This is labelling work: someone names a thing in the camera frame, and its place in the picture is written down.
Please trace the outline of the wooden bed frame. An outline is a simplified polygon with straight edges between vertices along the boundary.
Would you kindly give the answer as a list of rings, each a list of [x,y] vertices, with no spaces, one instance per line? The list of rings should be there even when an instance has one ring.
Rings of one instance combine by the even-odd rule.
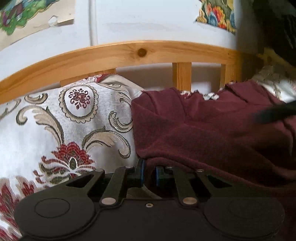
[[[190,90],[192,63],[221,65],[219,85],[251,78],[268,64],[279,64],[295,73],[295,68],[272,49],[248,54],[228,48],[182,41],[132,41],[79,49],[43,60],[1,81],[1,103],[59,83],[65,86],[97,74],[114,74],[119,67],[171,63],[173,86]]]

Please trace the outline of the cartoon poster green left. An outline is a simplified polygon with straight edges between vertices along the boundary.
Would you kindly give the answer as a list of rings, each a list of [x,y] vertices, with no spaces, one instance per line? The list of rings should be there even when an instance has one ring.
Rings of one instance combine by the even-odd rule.
[[[1,9],[1,50],[41,30],[72,24],[76,2],[9,1]]]

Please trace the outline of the floral white red bedspread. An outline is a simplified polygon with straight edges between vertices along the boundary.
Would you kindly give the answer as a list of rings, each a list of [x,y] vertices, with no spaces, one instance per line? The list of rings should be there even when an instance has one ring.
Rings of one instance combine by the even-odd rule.
[[[101,75],[1,105],[1,240],[282,240],[276,197],[203,169],[182,170],[196,206],[156,194],[156,173],[152,188],[100,206],[114,171],[141,158],[132,101],[143,92]]]

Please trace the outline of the cartoon poster colourful right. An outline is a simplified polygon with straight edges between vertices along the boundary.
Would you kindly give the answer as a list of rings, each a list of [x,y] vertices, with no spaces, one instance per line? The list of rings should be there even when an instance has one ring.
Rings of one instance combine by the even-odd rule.
[[[233,0],[202,0],[196,22],[236,34]]]

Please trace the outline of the white wall conduit pipe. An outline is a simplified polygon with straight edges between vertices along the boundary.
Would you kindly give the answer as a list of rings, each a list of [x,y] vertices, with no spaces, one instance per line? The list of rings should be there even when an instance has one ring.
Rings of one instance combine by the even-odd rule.
[[[96,0],[89,0],[89,35],[90,45],[98,45],[97,19],[96,19]]]

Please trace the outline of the black quilted jacket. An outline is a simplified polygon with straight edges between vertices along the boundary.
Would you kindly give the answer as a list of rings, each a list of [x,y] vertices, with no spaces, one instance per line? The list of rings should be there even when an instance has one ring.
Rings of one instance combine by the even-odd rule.
[[[295,1],[240,1],[242,12],[254,19],[257,36],[295,67]]]

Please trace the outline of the maroon long-sleeve shirt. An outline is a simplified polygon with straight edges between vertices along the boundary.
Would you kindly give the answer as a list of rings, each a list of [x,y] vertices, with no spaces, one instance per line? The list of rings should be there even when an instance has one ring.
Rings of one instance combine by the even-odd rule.
[[[175,88],[132,101],[135,149],[152,188],[157,166],[203,169],[276,197],[286,212],[279,233],[295,240],[295,117],[261,124],[256,114],[281,101],[253,81],[226,85],[217,100]]]

